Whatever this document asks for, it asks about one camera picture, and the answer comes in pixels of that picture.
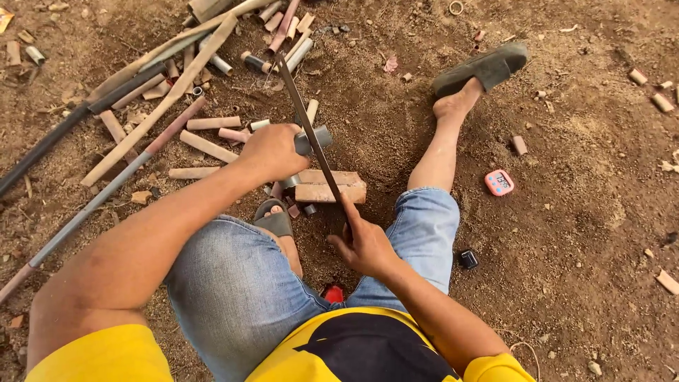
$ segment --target red object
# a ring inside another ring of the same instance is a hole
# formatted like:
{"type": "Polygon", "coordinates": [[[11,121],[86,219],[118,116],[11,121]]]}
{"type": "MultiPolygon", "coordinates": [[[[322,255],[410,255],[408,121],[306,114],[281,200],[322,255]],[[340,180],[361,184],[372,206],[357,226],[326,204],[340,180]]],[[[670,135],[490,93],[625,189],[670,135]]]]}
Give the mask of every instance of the red object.
{"type": "Polygon", "coordinates": [[[344,301],[344,293],[340,287],[336,285],[330,285],[329,287],[325,288],[325,292],[323,292],[323,298],[329,302],[342,302],[344,301]]]}

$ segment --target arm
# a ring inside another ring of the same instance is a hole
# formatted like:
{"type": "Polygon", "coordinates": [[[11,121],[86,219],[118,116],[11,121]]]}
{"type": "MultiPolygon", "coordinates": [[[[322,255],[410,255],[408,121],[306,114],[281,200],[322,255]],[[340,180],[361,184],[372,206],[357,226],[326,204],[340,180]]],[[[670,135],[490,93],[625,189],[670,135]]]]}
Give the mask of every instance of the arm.
{"type": "Polygon", "coordinates": [[[308,166],[295,153],[298,131],[257,131],[233,163],[131,215],[73,256],[33,299],[27,370],[89,333],[145,325],[141,308],[196,231],[247,192],[308,166]]]}
{"type": "Polygon", "coordinates": [[[344,195],[342,204],[352,236],[345,228],[344,240],[331,235],[330,243],[351,268],[375,277],[396,295],[452,368],[464,374],[476,358],[509,353],[493,329],[401,260],[384,231],[362,219],[344,195]]]}

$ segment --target hand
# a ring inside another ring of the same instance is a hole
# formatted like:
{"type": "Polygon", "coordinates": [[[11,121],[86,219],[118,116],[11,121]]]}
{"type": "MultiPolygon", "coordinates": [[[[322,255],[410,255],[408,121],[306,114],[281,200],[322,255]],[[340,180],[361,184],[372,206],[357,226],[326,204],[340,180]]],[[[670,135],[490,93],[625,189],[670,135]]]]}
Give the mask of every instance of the hand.
{"type": "Polygon", "coordinates": [[[279,181],[309,167],[309,158],[295,152],[296,124],[270,124],[258,129],[245,143],[237,162],[249,163],[263,182],[279,181]]]}
{"type": "Polygon", "coordinates": [[[342,205],[351,225],[351,232],[344,225],[344,238],[330,235],[328,241],[351,269],[381,280],[395,267],[404,264],[394,252],[380,226],[361,218],[354,203],[351,203],[344,193],[342,205]]]}

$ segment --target pink digital timer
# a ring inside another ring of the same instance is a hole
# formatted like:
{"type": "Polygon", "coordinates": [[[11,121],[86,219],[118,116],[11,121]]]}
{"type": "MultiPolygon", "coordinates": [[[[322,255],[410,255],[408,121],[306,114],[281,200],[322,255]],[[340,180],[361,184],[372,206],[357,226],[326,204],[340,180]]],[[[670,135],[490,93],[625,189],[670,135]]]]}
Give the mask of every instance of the pink digital timer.
{"type": "Polygon", "coordinates": [[[485,184],[495,196],[508,194],[514,189],[514,182],[504,170],[495,170],[485,176],[485,184]]]}

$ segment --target yellow shirt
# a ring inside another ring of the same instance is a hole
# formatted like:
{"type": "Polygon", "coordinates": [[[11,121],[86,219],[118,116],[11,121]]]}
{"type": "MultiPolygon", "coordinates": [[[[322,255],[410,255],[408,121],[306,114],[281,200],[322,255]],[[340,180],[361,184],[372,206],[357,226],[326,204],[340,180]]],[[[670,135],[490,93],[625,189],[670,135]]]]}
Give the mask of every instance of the yellow shirt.
{"type": "MultiPolygon", "coordinates": [[[[364,307],[323,313],[294,332],[250,374],[265,381],[461,381],[410,315],[364,307]]],[[[151,330],[121,325],[79,338],[42,360],[26,382],[172,382],[151,330]]],[[[534,382],[511,355],[473,360],[465,382],[534,382]]]]}

